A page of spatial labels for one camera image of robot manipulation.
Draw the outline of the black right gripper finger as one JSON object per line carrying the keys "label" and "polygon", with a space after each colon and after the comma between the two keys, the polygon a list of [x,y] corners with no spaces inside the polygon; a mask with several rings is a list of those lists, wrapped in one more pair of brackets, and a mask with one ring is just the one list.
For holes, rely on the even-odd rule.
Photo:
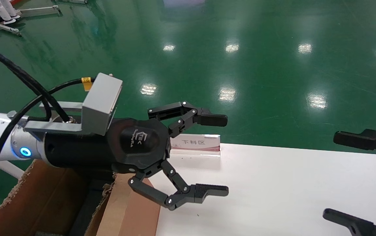
{"label": "black right gripper finger", "polygon": [[324,209],[323,218],[346,227],[352,236],[376,236],[376,225],[373,222],[331,208]]}
{"label": "black right gripper finger", "polygon": [[362,150],[376,150],[376,130],[365,129],[362,133],[338,131],[334,143]]}

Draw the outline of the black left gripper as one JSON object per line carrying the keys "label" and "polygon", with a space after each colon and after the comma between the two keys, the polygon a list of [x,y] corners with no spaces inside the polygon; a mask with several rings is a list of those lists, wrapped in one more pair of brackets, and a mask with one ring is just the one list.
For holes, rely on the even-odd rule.
{"label": "black left gripper", "polygon": [[[47,161],[55,167],[77,170],[138,172],[128,181],[131,189],[168,210],[186,203],[202,204],[207,196],[229,194],[227,186],[189,186],[166,160],[170,152],[169,136],[175,138],[194,124],[225,127],[227,115],[182,101],[150,108],[148,117],[149,120],[114,119],[104,136],[47,133],[44,139]],[[177,120],[168,128],[160,122],[172,118]],[[161,170],[176,188],[170,196],[143,182]]]}

